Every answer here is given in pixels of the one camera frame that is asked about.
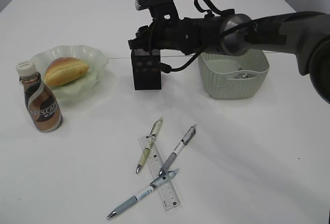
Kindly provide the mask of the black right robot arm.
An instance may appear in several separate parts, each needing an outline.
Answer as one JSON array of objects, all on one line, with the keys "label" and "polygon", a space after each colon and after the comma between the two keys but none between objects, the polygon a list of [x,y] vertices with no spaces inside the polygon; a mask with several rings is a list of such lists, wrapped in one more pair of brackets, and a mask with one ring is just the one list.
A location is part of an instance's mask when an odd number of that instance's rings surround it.
[{"label": "black right robot arm", "polygon": [[297,12],[251,19],[226,17],[161,19],[138,29],[129,40],[134,87],[161,89],[161,73],[175,68],[160,61],[162,49],[177,50],[194,61],[201,53],[241,56],[250,49],[296,56],[299,73],[329,101],[329,15]]}]

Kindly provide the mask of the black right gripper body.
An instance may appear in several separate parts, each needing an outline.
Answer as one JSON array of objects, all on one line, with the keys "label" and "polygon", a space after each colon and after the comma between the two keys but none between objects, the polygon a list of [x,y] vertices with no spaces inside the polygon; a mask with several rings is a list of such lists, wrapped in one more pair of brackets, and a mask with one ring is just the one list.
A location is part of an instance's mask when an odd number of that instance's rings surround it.
[{"label": "black right gripper body", "polygon": [[136,37],[129,40],[128,45],[130,49],[169,49],[192,54],[202,46],[200,31],[196,19],[162,20],[140,27]]}]

